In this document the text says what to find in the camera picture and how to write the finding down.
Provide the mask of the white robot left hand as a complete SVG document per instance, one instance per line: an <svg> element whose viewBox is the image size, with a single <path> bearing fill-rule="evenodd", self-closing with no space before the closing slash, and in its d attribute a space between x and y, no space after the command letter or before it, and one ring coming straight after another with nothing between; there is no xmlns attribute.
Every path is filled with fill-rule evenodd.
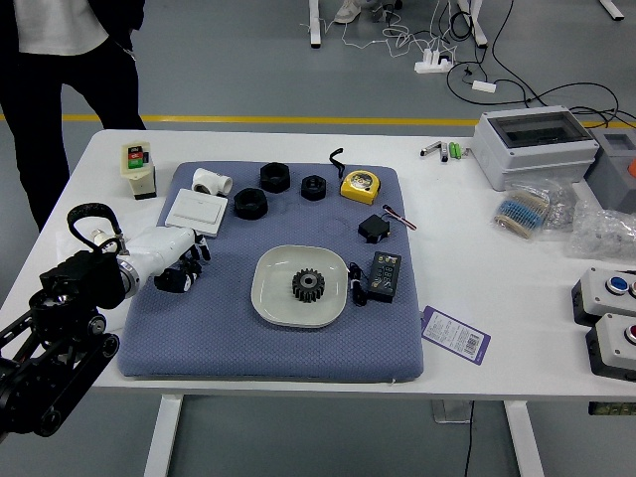
<svg viewBox="0 0 636 477"><path fill-rule="evenodd" d="M117 255L125 297L134 296L150 277L159 290L185 293L202 273L200 260L210 258L205 237L192 229L148 228Z"/></svg>

